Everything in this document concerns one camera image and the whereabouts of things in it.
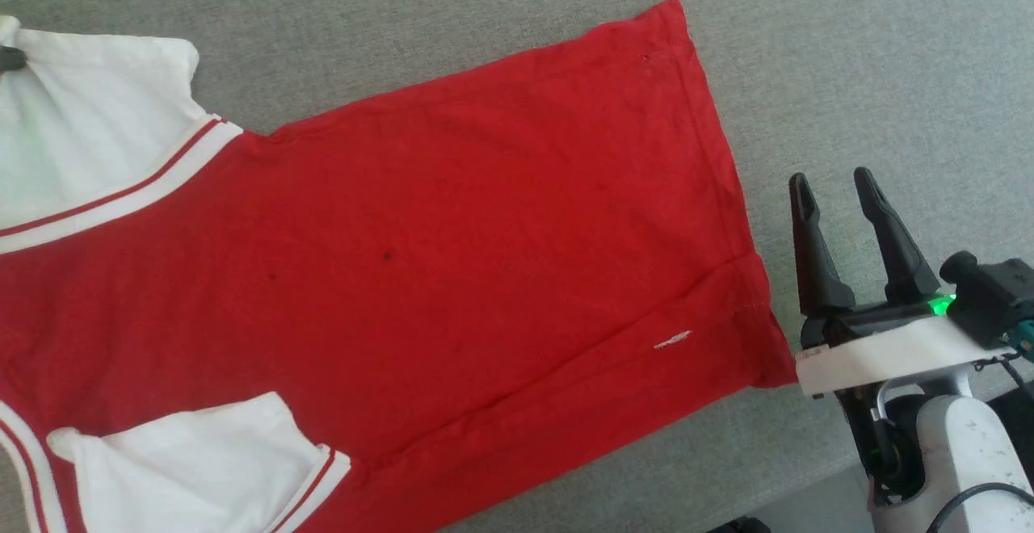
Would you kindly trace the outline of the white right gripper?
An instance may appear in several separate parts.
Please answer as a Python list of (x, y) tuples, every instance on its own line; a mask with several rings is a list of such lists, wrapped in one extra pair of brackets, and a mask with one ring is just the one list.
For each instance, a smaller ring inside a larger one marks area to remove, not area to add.
[(874, 174), (857, 166), (853, 179), (884, 265), (884, 296), (890, 304), (912, 305), (875, 304), (848, 310), (855, 306), (855, 294), (839, 278), (805, 174), (793, 174), (788, 190), (799, 312), (808, 317), (801, 328), (802, 350), (795, 359), (797, 381), (805, 396), (950, 371), (1015, 353), (1003, 342), (980, 346), (948, 318), (953, 298), (933, 298), (940, 292), (940, 279)]

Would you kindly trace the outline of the red and white shirt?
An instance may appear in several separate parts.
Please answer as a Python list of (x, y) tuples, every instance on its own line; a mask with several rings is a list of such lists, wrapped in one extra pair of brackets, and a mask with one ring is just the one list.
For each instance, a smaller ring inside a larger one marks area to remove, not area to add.
[(0, 14), (29, 533), (431, 533), (797, 382), (683, 4), (269, 135)]

